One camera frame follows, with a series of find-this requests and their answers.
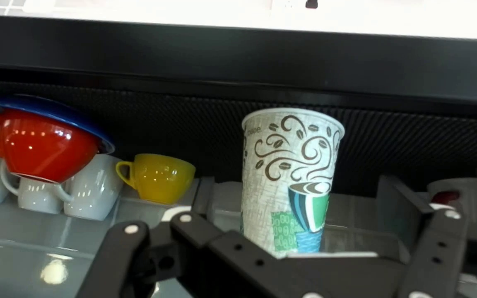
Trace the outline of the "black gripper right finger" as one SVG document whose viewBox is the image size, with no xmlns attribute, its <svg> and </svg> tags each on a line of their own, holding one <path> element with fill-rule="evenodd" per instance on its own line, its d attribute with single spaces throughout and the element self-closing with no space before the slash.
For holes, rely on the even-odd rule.
<svg viewBox="0 0 477 298">
<path fill-rule="evenodd" d="M 395 298 L 458 298 L 461 273 L 477 276 L 477 237 L 455 208 L 432 208 L 399 177 L 380 175 L 377 222 L 408 251 Z"/>
</svg>

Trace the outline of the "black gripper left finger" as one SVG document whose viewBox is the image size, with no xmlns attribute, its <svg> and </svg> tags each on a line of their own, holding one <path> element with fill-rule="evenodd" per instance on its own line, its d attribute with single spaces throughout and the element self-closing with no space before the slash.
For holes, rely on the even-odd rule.
<svg viewBox="0 0 477 298">
<path fill-rule="evenodd" d="M 191 298 L 301 298 L 296 265 L 274 258 L 240 232 L 223 232 L 196 210 L 182 210 L 148 227 L 112 225 L 76 298 L 150 298 L 177 280 Z"/>
</svg>

